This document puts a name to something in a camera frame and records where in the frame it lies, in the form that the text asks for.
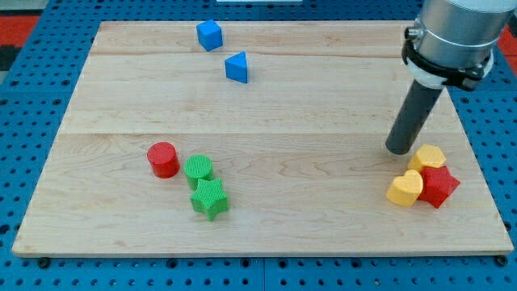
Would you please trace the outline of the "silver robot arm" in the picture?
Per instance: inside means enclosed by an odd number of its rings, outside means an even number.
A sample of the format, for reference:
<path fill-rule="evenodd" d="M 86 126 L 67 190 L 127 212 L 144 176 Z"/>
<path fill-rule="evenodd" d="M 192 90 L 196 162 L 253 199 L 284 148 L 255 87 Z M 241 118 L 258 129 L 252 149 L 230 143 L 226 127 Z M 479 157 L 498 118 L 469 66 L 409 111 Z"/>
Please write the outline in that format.
<path fill-rule="evenodd" d="M 516 0 L 425 0 L 404 32 L 402 59 L 420 85 L 473 91 L 494 64 L 494 46 Z"/>

